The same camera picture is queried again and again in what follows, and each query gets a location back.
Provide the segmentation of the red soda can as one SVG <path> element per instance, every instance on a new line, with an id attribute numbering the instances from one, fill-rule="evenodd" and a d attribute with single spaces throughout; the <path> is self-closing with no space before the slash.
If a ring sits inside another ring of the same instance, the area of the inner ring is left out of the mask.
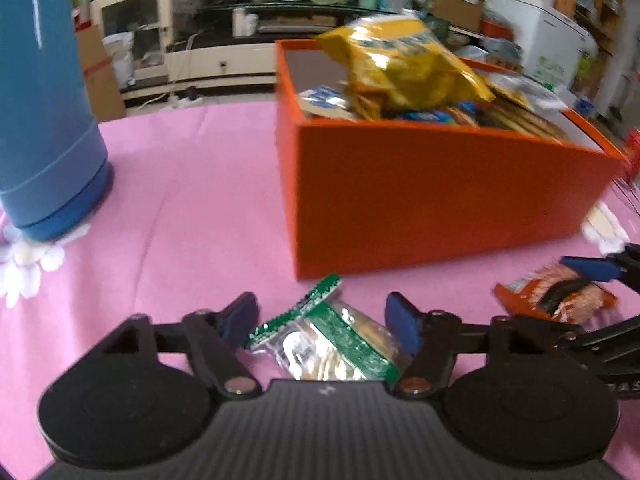
<path id="1" fill-rule="evenodd" d="M 627 159 L 625 181 L 633 184 L 640 171 L 640 130 L 638 128 L 628 132 L 624 153 Z"/>

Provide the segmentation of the large cardboard box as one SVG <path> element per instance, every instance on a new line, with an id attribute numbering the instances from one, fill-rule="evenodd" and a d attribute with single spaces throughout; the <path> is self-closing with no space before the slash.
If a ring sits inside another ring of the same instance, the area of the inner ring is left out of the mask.
<path id="1" fill-rule="evenodd" d="M 91 110 L 97 122 L 110 122 L 126 116 L 126 107 L 107 54 L 99 27 L 96 25 L 76 32 L 79 62 Z"/>

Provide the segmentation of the orange brown snack packet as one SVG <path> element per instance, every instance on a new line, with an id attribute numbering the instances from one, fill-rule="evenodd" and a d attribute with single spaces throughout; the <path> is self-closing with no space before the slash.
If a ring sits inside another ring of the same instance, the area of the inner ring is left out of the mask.
<path id="1" fill-rule="evenodd" d="M 618 306 L 608 289 L 561 263 L 530 272 L 524 278 L 498 283 L 492 290 L 510 315 L 582 325 L 602 310 Z"/>

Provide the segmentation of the blue thermos flask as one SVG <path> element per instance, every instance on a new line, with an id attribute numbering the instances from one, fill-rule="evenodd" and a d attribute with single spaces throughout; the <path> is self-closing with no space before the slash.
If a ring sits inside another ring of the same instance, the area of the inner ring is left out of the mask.
<path id="1" fill-rule="evenodd" d="M 1 206 L 32 240 L 78 225 L 113 182 L 70 0 L 1 0 Z"/>

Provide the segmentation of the blue cookie snack packet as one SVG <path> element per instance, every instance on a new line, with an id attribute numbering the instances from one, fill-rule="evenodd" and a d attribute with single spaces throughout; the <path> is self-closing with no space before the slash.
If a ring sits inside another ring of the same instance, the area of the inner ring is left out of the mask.
<path id="1" fill-rule="evenodd" d="M 477 127 L 477 106 L 473 102 L 457 102 L 436 110 L 413 110 L 403 112 L 400 119 L 413 122 L 434 122 L 434 124 Z"/>

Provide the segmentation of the white power strip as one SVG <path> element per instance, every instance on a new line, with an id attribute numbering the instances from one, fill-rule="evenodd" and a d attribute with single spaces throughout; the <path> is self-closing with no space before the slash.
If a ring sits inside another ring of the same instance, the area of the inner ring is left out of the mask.
<path id="1" fill-rule="evenodd" d="M 185 108 L 203 105 L 204 99 L 201 96 L 194 96 L 194 98 L 184 96 L 183 98 L 179 98 L 174 92 L 166 92 L 142 103 L 138 107 L 138 110 L 144 110 L 152 104 L 164 104 L 163 110 L 184 110 Z"/>

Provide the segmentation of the white small refrigerator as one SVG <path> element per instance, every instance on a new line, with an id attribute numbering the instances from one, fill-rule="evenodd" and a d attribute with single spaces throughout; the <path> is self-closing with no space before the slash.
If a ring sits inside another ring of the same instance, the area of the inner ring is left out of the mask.
<path id="1" fill-rule="evenodd" d="M 551 90 L 570 88 L 584 55 L 598 53 L 590 32 L 542 1 L 491 0 L 490 6 L 513 27 L 523 74 Z"/>

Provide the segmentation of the pink tablecloth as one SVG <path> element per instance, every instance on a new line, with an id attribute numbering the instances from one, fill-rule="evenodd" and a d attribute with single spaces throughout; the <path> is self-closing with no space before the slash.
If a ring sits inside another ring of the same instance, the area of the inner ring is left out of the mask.
<path id="1" fill-rule="evenodd" d="M 173 323 L 254 292 L 272 318 L 309 289 L 288 247 L 270 102 L 134 116 L 101 127 L 115 180 L 64 240 L 1 232 L 1 461 L 50 463 L 43 390 L 124 318 Z"/>

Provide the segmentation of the orange storage box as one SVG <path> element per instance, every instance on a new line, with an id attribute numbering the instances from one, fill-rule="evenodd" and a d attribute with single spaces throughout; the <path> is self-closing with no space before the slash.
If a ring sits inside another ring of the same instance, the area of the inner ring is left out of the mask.
<path id="1" fill-rule="evenodd" d="M 276 147 L 298 278 L 363 273 L 575 234 L 623 170 L 582 116 L 559 144 L 495 128 L 311 118 L 299 92 L 345 73 L 314 40 L 280 40 Z"/>

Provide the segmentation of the white glass-door side cabinet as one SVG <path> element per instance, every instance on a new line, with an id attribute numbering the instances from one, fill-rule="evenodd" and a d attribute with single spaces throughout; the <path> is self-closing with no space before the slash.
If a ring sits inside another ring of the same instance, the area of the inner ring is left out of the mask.
<path id="1" fill-rule="evenodd" d="M 167 48 L 174 41 L 172 0 L 92 0 L 90 14 L 104 38 L 131 34 L 134 78 L 168 78 Z"/>

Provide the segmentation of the yellow grey seeds packet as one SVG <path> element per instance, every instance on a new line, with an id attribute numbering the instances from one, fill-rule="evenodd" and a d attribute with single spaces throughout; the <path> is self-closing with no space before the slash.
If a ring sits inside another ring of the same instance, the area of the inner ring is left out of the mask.
<path id="1" fill-rule="evenodd" d="M 551 90 L 520 74 L 491 73 L 488 86 L 500 96 L 528 110 L 567 110 L 568 106 Z"/>

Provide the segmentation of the white TV cabinet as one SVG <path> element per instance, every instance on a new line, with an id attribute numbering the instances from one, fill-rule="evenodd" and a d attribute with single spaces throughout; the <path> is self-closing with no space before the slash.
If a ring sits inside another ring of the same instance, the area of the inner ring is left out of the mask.
<path id="1" fill-rule="evenodd" d="M 213 4 L 191 16 L 192 28 L 165 30 L 151 64 L 139 62 L 125 101 L 155 99 L 167 92 L 269 86 L 274 83 L 274 44 L 311 39 L 354 18 L 346 4 L 308 1 Z"/>

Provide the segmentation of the green clear biscuit packet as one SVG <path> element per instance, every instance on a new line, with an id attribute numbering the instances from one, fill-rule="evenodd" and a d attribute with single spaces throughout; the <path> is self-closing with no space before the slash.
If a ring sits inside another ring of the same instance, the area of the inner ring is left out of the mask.
<path id="1" fill-rule="evenodd" d="M 259 324 L 245 349 L 268 354 L 296 380 L 393 385 L 408 354 L 387 328 L 342 299 L 341 284 L 336 274 L 322 278 L 291 309 Z"/>

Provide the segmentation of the yellow chips bag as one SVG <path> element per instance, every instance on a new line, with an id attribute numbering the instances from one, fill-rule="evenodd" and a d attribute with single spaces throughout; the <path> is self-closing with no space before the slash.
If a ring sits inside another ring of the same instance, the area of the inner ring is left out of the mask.
<path id="1" fill-rule="evenodd" d="M 495 99 L 484 79 L 412 16 L 365 16 L 317 42 L 346 68 L 349 104 L 366 119 Z"/>

